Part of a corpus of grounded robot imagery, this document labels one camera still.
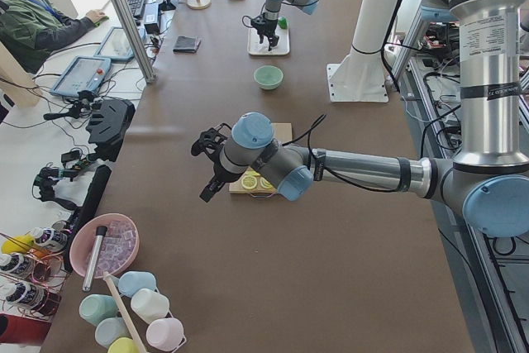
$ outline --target green jacket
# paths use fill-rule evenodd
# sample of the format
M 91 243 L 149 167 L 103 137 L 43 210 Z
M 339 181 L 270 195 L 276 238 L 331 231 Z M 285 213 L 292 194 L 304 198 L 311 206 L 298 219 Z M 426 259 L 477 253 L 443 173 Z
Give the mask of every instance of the green jacket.
M 94 27 L 84 17 L 74 20 L 55 9 L 49 0 L 2 0 L 9 8 L 0 15 L 0 41 L 27 72 L 36 73 L 52 51 L 63 48 Z

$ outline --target wooden stick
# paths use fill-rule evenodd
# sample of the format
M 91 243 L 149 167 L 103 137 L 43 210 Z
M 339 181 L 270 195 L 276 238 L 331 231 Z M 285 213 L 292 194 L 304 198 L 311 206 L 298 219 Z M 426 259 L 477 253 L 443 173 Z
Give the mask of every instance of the wooden stick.
M 102 275 L 102 279 L 105 280 L 105 283 L 107 283 L 108 289 L 110 289 L 110 293 L 112 294 L 114 301 L 116 301 L 117 308 L 122 314 L 123 320 L 125 320 L 126 328 L 131 333 L 132 340 L 136 344 L 136 348 L 140 353 L 147 353 L 147 350 L 143 345 L 143 341 L 140 338 L 140 334 L 138 333 L 138 330 L 136 330 L 134 322 L 132 322 L 131 315 L 126 310 L 122 297 L 119 296 L 119 292 L 117 291 L 116 285 L 112 281 L 112 276 L 108 272 L 104 272 Z

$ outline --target pink cup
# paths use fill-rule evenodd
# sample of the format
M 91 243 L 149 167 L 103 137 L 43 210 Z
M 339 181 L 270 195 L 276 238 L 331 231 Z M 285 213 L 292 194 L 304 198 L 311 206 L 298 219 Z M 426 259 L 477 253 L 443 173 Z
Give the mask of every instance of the pink cup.
M 147 342 L 161 351 L 174 351 L 186 342 L 183 325 L 178 318 L 154 320 L 147 328 Z

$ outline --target bottle label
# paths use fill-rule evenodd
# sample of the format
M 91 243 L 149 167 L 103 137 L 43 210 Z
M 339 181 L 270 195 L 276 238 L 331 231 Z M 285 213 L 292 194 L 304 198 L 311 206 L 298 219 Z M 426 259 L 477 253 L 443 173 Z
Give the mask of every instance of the bottle label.
M 23 308 L 33 309 L 42 304 L 44 295 L 45 291 L 41 287 L 30 283 L 17 283 L 17 291 L 7 297 L 7 301 Z
M 22 254 L 11 255 L 11 260 L 5 266 L 0 266 L 0 270 L 12 274 L 20 279 L 25 279 L 33 271 L 34 263 Z
M 60 232 L 45 229 L 42 237 L 36 240 L 36 243 L 42 248 L 51 252 L 59 252 L 66 247 L 68 237 Z

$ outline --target light blue cup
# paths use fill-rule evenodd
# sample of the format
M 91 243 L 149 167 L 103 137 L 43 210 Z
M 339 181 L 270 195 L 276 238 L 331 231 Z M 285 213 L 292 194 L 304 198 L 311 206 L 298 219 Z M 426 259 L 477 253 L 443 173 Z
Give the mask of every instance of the light blue cup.
M 115 317 L 117 312 L 116 302 L 110 295 L 93 293 L 79 305 L 79 316 L 96 327 L 105 318 Z
M 119 279 L 117 285 L 119 292 L 123 295 L 132 298 L 140 289 L 156 290 L 156 277 L 149 272 L 126 272 Z

